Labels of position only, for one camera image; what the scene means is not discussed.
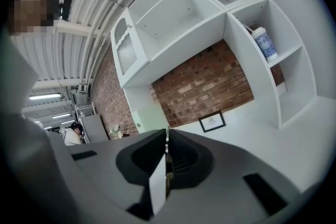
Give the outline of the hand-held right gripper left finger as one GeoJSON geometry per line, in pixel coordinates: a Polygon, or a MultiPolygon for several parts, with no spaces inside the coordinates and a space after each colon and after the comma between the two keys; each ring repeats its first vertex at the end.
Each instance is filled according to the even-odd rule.
{"type": "Polygon", "coordinates": [[[154,133],[122,149],[116,157],[116,166],[128,183],[143,187],[141,198],[127,212],[143,219],[154,216],[150,197],[150,177],[165,153],[166,129],[154,133]]]}

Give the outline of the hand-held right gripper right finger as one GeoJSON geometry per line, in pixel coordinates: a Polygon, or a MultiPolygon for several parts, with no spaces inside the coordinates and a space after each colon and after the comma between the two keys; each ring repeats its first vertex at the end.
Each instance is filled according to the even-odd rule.
{"type": "Polygon", "coordinates": [[[168,133],[167,154],[167,195],[198,186],[214,168],[214,155],[206,146],[173,129],[168,133]]]}

